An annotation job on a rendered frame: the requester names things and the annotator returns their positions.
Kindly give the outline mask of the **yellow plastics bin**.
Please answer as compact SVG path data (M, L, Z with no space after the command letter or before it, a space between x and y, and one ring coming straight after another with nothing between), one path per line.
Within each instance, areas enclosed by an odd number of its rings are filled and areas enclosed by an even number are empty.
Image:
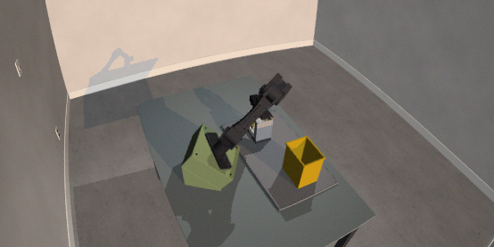
M299 189L316 182L325 156L317 149L308 136L292 140L285 144L286 148L282 168L295 186Z

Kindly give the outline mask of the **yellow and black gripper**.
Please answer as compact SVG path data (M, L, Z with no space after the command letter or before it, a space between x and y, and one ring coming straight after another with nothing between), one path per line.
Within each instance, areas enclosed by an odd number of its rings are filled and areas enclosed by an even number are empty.
M267 119L268 119L268 120L270 120L270 117L273 119L273 116L272 116L272 114L269 112L269 110L266 110L265 112L263 112L263 113L259 116L259 118L260 118L261 120L265 120L265 121L267 121ZM254 124L255 124L255 122L251 125L251 128L253 128L253 127L254 127Z

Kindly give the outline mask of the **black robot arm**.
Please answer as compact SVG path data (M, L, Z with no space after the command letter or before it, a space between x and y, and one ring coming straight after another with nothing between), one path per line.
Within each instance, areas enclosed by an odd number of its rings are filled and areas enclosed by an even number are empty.
M252 109L232 127L227 126L219 138L217 133L205 134L220 169L232 168L226 152L229 149L233 150L242 141L241 138L246 134L249 127L264 111L274 104L278 105L291 90L292 86L289 83L286 85L282 78L277 73L267 85L264 84L259 89L259 95L250 95Z

